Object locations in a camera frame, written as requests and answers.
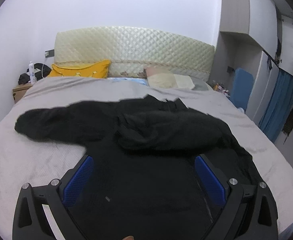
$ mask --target hanging clothes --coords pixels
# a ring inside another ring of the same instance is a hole
[[[293,104],[293,76],[279,69],[269,105],[259,122],[259,128],[273,143],[285,124]]]
[[[290,111],[290,114],[287,120],[285,121],[285,125],[283,126],[282,131],[286,136],[289,136],[292,130],[293,130],[293,108]]]

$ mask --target white bottle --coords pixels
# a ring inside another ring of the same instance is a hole
[[[30,72],[31,84],[34,85],[36,83],[36,78],[35,78],[35,73],[34,73],[34,64],[31,61],[29,64],[29,72]]]

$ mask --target hand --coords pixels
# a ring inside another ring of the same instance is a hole
[[[122,240],[134,240],[134,237],[133,236],[127,236],[127,237],[123,238]]]

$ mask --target blue cloth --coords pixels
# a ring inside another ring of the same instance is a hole
[[[128,77],[115,77],[114,78],[114,77],[110,77],[107,79],[114,80],[114,81],[129,80],[129,81],[133,81],[133,82],[145,85],[145,86],[148,85],[147,80],[144,78],[128,78]]]
[[[253,76],[245,70],[237,68],[230,94],[230,101],[236,108],[241,107],[244,111],[246,110],[252,87]]]
[[[279,69],[279,74],[268,107],[259,122],[259,128],[275,142],[288,118],[293,104],[293,76]]]

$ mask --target wall switch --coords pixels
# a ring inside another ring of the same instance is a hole
[[[230,66],[228,66],[228,68],[227,68],[227,72],[230,74],[230,73],[232,73],[232,72],[235,72],[235,69],[232,68],[232,67],[230,67]]]
[[[54,49],[47,50],[45,52],[45,57],[54,57]]]

